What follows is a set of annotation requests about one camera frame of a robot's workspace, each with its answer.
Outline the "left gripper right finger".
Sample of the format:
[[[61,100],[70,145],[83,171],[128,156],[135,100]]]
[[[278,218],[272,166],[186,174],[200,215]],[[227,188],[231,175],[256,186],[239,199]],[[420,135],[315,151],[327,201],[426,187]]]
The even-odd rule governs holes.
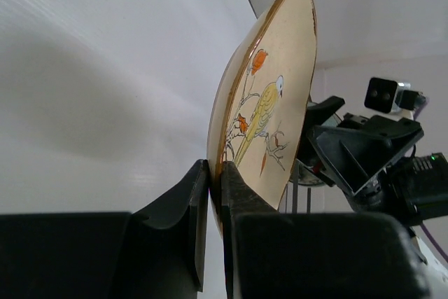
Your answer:
[[[429,298],[409,235],[378,213],[282,214],[232,162],[220,174],[229,298]]]

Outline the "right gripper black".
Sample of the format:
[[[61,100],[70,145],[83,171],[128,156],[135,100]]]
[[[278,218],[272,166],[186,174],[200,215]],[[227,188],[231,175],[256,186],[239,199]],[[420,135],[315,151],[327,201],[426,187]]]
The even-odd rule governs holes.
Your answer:
[[[350,113],[342,122],[337,111],[344,104],[337,96],[308,99],[295,159],[298,183],[335,182],[354,196],[353,210],[382,212],[403,225],[446,216],[447,160],[442,153],[415,156],[421,125]],[[355,130],[337,127],[341,122]]]

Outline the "beige bird plate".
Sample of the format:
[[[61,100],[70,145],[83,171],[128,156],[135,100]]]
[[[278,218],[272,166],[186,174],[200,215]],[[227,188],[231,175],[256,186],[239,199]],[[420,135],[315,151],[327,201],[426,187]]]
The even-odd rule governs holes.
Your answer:
[[[317,58],[314,0],[273,0],[234,50],[211,110],[206,158],[216,225],[223,227],[221,174],[277,208],[293,171]]]

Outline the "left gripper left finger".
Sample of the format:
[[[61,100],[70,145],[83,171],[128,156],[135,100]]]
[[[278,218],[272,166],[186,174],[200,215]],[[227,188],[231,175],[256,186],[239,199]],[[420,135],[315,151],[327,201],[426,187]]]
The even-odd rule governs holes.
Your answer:
[[[1,217],[2,298],[196,298],[209,166],[198,160],[137,212]]]

